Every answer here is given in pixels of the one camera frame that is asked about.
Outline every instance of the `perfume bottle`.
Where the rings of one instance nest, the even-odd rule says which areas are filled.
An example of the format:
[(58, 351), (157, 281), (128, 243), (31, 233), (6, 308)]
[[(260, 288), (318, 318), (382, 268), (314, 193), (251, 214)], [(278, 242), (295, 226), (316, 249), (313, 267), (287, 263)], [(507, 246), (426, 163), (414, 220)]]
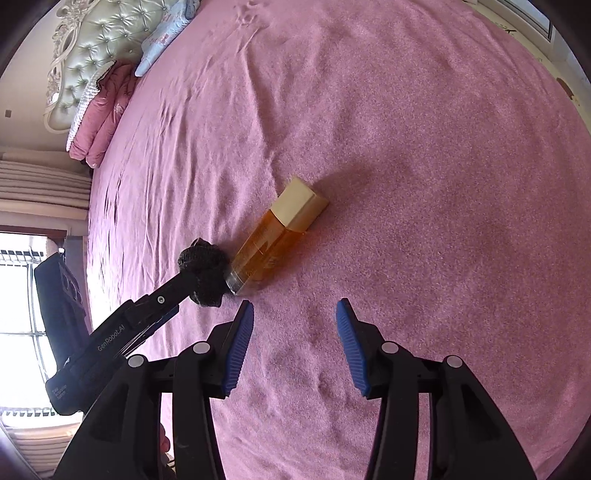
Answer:
[(294, 177), (232, 261), (226, 276), (230, 291), (238, 295), (267, 280), (328, 204)]

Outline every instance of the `pillow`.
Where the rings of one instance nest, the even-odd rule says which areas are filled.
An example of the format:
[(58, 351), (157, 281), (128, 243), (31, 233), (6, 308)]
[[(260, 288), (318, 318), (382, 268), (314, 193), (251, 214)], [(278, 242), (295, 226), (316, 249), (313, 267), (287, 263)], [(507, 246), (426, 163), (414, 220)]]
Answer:
[(72, 141), (71, 158), (86, 159), (92, 168), (99, 167), (135, 90), (137, 78), (134, 70), (135, 65), (126, 60), (117, 60), (100, 80), (100, 92), (90, 101), (84, 120)]
[(170, 11), (162, 17), (156, 30), (144, 40), (144, 55), (137, 70), (136, 77), (142, 77), (150, 69), (162, 52), (195, 18), (200, 0), (178, 0)]
[(80, 97), (80, 103), (78, 103), (78, 107), (76, 108), (76, 113), (74, 115), (74, 120), (72, 121), (72, 125), (70, 127), (70, 133), (68, 134), (68, 141), (66, 143), (66, 151), (70, 151), (70, 147), (72, 146), (72, 142), (74, 141), (74, 137), (78, 133), (78, 129), (80, 128), (80, 124), (82, 123), (82, 118), (86, 113), (86, 109), (90, 105), (90, 102), (94, 97), (96, 97), (100, 92), (99, 82), (109, 73), (110, 69), (113, 68), (115, 65), (115, 61), (108, 61), (104, 65), (101, 65), (99, 69), (95, 72), (95, 74), (90, 77), (88, 85), (82, 92), (82, 96)]

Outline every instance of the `curtain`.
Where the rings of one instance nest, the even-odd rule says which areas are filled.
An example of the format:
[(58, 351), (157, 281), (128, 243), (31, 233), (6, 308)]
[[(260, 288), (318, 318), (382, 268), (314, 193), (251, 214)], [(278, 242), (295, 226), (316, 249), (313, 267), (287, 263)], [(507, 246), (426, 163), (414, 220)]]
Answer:
[(57, 168), (0, 160), (0, 210), (86, 219), (91, 179)]
[(67, 425), (41, 428), (4, 428), (13, 445), (37, 475), (50, 478), (80, 426), (79, 421), (70, 422)]
[(0, 158), (3, 160), (40, 167), (58, 168), (59, 170), (81, 173), (88, 176), (89, 167), (77, 160), (72, 160), (66, 152), (46, 152), (37, 150), (26, 150), (24, 148), (0, 147)]

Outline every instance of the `person's hand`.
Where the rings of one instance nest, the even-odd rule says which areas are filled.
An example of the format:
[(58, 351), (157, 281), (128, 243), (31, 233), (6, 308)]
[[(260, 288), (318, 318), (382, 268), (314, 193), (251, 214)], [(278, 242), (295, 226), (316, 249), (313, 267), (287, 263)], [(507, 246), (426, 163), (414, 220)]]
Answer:
[(166, 436), (164, 426), (160, 424), (160, 453), (166, 453), (170, 450), (170, 440)]

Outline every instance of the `amber liquid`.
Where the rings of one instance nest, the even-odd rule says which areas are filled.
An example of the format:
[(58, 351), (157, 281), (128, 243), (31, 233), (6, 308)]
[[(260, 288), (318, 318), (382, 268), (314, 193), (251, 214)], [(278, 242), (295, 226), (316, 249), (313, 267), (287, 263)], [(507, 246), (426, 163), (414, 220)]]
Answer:
[(268, 280), (273, 268), (281, 263), (303, 235), (285, 228), (269, 210), (232, 261), (231, 271), (226, 277), (232, 293), (243, 293), (247, 283), (250, 290)]

